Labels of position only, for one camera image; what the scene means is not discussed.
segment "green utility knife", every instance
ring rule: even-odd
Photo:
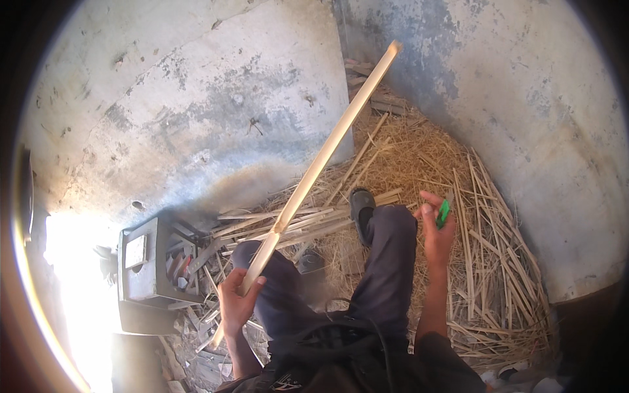
[[[437,215],[437,220],[435,220],[437,224],[437,229],[440,230],[443,228],[445,224],[445,219],[448,218],[448,213],[450,212],[450,204],[452,203],[452,198],[454,194],[452,190],[448,191],[448,195],[441,203],[441,207],[439,208],[439,214]]]

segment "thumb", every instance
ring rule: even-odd
[[[260,277],[255,279],[253,284],[251,284],[251,288],[249,288],[249,292],[247,292],[247,295],[245,295],[245,299],[252,306],[255,304],[255,300],[258,298],[258,294],[260,293],[266,282],[267,278],[261,275]]]
[[[421,217],[423,218],[423,226],[426,235],[437,232],[437,224],[435,223],[435,213],[432,206],[427,203],[421,205]]]

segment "right hand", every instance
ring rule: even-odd
[[[420,195],[428,203],[421,205],[421,208],[413,216],[416,219],[421,218],[423,221],[423,235],[426,238],[424,241],[424,254],[428,263],[428,274],[431,276],[447,274],[450,250],[452,249],[454,233],[457,227],[457,223],[454,220],[454,212],[452,207],[450,207],[450,212],[445,219],[443,228],[438,230],[435,220],[439,214],[439,208],[441,203],[443,203],[443,199],[428,191],[421,191]]]
[[[251,285],[249,292],[244,296],[240,296],[237,293],[237,289],[242,284],[245,274],[247,274],[246,269],[234,268],[225,280],[218,284],[221,320],[226,337],[236,337],[236,335],[242,332],[243,325],[253,314],[255,300],[258,298],[264,283],[267,282],[265,277],[258,277]]]

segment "leg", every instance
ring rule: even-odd
[[[244,241],[231,255],[234,267],[249,268],[249,263],[260,246],[257,240]],[[275,251],[262,271],[267,278],[255,302],[253,313],[273,340],[294,335],[322,320],[303,301],[301,274],[295,265]]]
[[[349,314],[371,318],[388,338],[405,338],[411,305],[417,220],[403,205],[379,206],[367,225],[371,254]]]

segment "weathered wall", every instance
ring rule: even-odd
[[[209,219],[290,182],[347,104],[329,4],[88,0],[53,41],[21,128],[51,213],[120,228],[183,208],[207,224],[191,211]],[[352,153],[349,137],[336,159]]]
[[[564,1],[341,0],[344,51],[474,147],[539,256],[551,302],[620,277],[628,246],[626,124],[610,75]]]

